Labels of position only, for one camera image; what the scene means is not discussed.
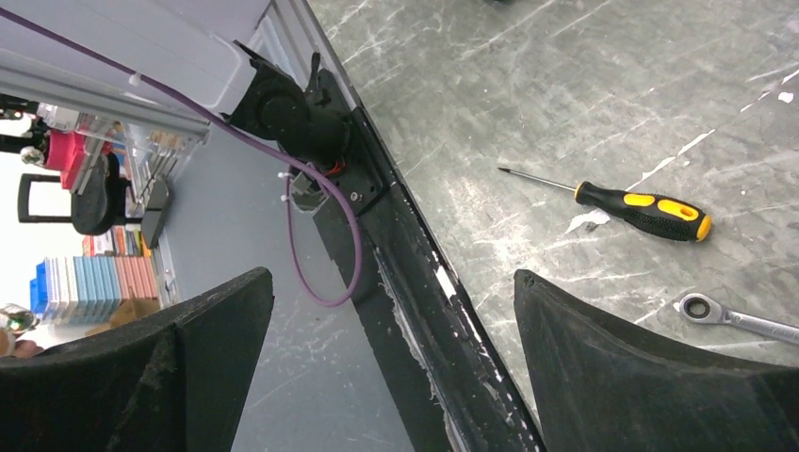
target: white cable clip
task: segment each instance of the white cable clip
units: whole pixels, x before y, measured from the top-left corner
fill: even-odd
[[[133,85],[134,87],[141,85],[141,74],[134,73],[130,76],[130,78],[127,79],[127,83]]]

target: gray panel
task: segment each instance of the gray panel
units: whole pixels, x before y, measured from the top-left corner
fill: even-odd
[[[799,90],[779,86],[799,70],[794,0],[311,4],[531,405],[519,267],[686,343],[799,364],[795,348],[672,309],[695,290],[799,324],[799,112],[775,99]],[[707,207],[716,230],[701,246],[621,221],[567,233],[585,210],[497,165],[639,183]]]
[[[194,114],[132,99],[121,89],[107,87],[5,50],[0,50],[0,92],[101,118],[166,127],[197,139],[203,138],[207,132],[208,121]]]
[[[144,99],[168,105],[185,114],[188,113],[185,107],[149,86],[141,84],[134,87],[130,85],[128,83],[129,75],[117,71],[105,63],[67,47],[58,46],[52,40],[5,19],[0,20],[0,23],[3,25],[3,33],[0,33],[0,49],[37,59],[63,71],[90,75],[93,80],[107,87],[125,89]]]
[[[184,299],[254,266],[274,277],[275,309],[234,450],[411,450],[351,303],[321,308],[298,286],[280,201],[283,170],[212,130],[173,187],[165,230]],[[324,297],[340,294],[311,217],[296,217],[307,279]]]

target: screwdriver shaft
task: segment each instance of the screwdriver shaft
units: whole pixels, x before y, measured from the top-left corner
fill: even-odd
[[[561,188],[563,190],[566,190],[566,191],[569,191],[569,192],[572,192],[572,193],[574,193],[574,191],[575,191],[575,188],[573,186],[565,186],[563,184],[559,184],[557,182],[550,181],[548,179],[544,179],[544,178],[541,178],[541,177],[536,177],[536,176],[533,176],[531,174],[527,174],[525,172],[516,171],[515,169],[498,168],[498,170],[509,172],[510,174],[513,174],[513,175],[516,175],[516,176],[519,176],[519,177],[524,177],[525,179],[530,179],[530,180],[535,181],[535,182],[540,182],[542,184],[547,184],[548,186],[556,186],[557,188]]]

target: pink object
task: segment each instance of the pink object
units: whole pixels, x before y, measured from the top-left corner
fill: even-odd
[[[122,301],[128,301],[132,298],[131,290],[132,284],[128,282],[128,276],[124,271],[124,265],[122,264],[122,257],[115,257],[114,258],[114,265],[117,268],[117,275],[119,275],[119,283],[120,283],[120,293],[122,293]]]
[[[72,189],[84,158],[83,136],[75,132],[50,131],[50,151],[44,167],[61,173],[61,188]]]
[[[125,271],[128,275],[128,281],[133,281],[134,287],[134,296],[139,299],[147,298],[147,290],[145,290],[144,284],[141,280],[141,275],[139,275],[139,269],[132,257],[123,257],[125,262]]]
[[[130,265],[130,258],[127,256],[121,257],[122,265],[124,267],[125,275],[127,276],[127,283],[130,286],[130,296],[131,298],[141,298],[141,291],[139,290],[139,282],[136,281],[136,274],[133,272],[133,268]]]
[[[144,272],[144,267],[141,265],[140,257],[132,257],[131,266],[139,280],[139,287],[141,288],[141,296],[147,299],[153,297],[153,291],[150,289],[150,282],[148,281],[147,274]]]
[[[155,276],[153,274],[153,265],[150,263],[150,259],[146,257],[137,257],[136,262],[139,264],[141,282],[144,284],[148,298],[157,299],[158,292],[155,290]]]

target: wrench head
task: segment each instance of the wrench head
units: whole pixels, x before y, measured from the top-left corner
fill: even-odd
[[[679,302],[679,312],[693,323],[724,323],[725,307],[702,294],[688,294]]]

